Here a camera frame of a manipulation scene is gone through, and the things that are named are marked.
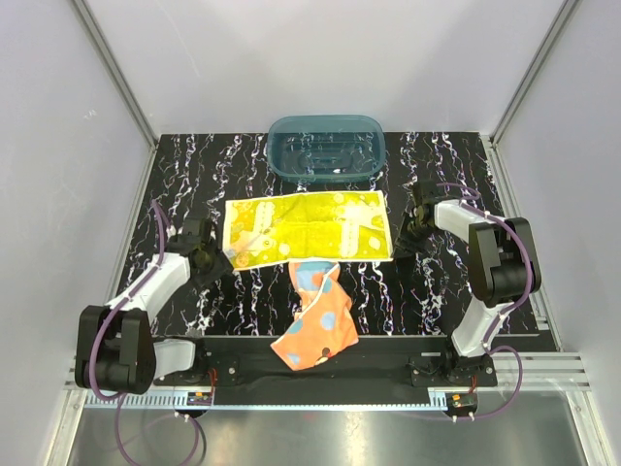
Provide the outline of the yellow patterned towel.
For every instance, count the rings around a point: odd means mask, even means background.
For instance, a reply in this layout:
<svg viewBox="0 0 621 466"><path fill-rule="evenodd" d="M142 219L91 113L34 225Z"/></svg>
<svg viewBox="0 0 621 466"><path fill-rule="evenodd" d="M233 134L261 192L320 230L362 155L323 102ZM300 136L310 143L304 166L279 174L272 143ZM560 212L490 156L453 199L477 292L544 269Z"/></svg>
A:
<svg viewBox="0 0 621 466"><path fill-rule="evenodd" d="M380 191L297 192L230 200L222 248L238 271L286 262L384 262L393 242Z"/></svg>

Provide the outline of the orange dotted towel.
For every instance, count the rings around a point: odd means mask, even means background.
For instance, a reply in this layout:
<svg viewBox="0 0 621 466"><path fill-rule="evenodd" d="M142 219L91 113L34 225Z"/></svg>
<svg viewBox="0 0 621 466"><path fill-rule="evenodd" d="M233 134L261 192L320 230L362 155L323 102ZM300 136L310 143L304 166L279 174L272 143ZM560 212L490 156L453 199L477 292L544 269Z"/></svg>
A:
<svg viewBox="0 0 621 466"><path fill-rule="evenodd" d="M339 284L338 263L291 262L288 269L301 310L271 348L289 369L303 371L356 345L359 336L351 298Z"/></svg>

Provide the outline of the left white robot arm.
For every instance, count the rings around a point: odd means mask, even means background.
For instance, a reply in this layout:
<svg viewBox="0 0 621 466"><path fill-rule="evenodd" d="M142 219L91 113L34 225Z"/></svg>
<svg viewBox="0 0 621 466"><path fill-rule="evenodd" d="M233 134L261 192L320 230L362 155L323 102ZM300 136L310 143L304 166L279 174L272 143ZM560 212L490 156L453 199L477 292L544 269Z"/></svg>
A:
<svg viewBox="0 0 621 466"><path fill-rule="evenodd" d="M102 401L143 394L158 379L177 373L201 383L210 362L187 338L158 340L151 325L178 290L191 283L210 287L233 267L221 247L215 223L191 218L160 242L144 272L104 305L86 307L79 319L75 383Z"/></svg>

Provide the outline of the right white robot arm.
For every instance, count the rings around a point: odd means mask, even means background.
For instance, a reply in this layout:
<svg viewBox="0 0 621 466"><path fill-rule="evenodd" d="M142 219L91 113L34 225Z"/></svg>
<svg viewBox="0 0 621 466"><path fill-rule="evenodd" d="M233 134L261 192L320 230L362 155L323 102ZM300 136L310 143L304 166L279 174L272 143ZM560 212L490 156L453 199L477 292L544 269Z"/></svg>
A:
<svg viewBox="0 0 621 466"><path fill-rule="evenodd" d="M416 182L413 207L404 214L393 257L410 259L441 231L468 245L472 299L460 324L437 356L409 359L414 386L493 386L492 342L509 315L541 285L532 229L523 217L503 218L469 204L480 197L472 188L462 198L442 193L449 183Z"/></svg>

